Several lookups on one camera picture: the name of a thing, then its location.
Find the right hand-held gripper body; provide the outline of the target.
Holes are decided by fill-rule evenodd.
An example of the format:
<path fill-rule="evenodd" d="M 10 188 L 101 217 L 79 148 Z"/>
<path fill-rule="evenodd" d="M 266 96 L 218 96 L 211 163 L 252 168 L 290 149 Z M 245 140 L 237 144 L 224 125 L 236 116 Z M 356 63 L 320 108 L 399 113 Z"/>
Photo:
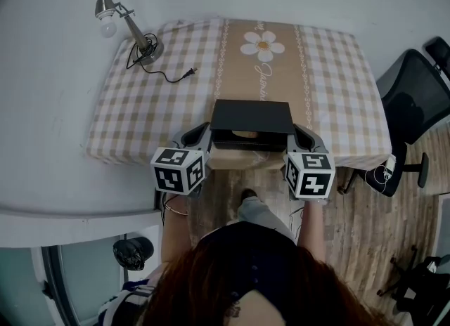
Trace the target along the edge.
<path fill-rule="evenodd" d="M 335 178 L 334 156 L 323 142 L 322 152 L 289 152 L 283 157 L 283 179 L 290 200 L 325 200 Z"/>

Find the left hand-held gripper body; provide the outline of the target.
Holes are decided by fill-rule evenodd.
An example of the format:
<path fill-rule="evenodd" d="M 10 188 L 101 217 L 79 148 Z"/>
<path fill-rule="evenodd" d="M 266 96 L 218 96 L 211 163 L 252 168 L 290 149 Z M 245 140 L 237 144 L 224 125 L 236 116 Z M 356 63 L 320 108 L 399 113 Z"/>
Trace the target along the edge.
<path fill-rule="evenodd" d="M 170 147 L 159 147 L 150 162 L 155 189 L 160 192 L 198 197 L 207 178 L 207 163 L 200 149 L 184 148 L 178 132 Z"/>

